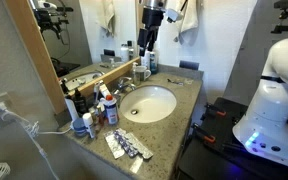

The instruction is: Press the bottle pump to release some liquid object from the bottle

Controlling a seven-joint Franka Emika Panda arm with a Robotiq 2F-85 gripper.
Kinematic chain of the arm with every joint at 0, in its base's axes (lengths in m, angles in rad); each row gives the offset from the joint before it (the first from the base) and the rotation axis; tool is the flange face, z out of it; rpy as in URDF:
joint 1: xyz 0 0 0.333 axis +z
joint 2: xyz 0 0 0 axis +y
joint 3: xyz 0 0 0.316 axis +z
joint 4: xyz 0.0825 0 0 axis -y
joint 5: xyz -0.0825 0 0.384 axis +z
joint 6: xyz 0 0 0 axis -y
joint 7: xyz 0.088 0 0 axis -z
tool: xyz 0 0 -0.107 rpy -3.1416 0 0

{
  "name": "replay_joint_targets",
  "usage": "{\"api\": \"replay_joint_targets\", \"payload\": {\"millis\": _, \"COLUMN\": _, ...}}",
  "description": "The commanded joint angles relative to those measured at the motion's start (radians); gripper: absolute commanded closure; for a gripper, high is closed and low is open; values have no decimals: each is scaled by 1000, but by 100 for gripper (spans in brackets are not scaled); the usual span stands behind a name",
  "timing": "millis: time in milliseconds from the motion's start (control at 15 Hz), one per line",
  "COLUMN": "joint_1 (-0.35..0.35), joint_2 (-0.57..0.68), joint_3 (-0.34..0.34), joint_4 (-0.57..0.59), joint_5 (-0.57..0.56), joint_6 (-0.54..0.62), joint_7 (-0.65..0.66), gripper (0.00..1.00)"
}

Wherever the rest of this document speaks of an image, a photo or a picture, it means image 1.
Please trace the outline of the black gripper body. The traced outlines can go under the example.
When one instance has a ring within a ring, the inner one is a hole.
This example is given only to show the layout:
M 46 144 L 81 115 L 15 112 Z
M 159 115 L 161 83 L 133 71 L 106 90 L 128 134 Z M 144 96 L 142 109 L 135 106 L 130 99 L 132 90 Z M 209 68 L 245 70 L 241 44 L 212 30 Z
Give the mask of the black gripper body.
M 164 18 L 165 0 L 141 0 L 143 6 L 142 23 L 146 30 L 157 29 Z

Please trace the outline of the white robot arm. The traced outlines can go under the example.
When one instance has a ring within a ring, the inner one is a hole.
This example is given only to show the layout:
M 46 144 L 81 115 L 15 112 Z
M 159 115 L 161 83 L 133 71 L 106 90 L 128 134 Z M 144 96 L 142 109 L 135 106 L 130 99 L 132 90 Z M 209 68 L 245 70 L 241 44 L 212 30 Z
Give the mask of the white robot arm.
M 288 166 L 288 38 L 269 50 L 258 88 L 234 137 L 251 154 Z

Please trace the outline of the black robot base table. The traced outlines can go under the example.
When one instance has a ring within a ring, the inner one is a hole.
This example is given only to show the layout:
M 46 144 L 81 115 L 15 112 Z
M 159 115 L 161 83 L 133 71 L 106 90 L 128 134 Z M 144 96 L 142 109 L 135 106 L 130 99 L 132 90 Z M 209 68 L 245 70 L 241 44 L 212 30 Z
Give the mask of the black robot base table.
M 224 117 L 207 116 L 200 126 L 216 138 L 205 142 L 193 133 L 178 165 L 177 180 L 288 180 L 288 167 L 248 153 L 232 134 L 247 106 L 218 98 Z

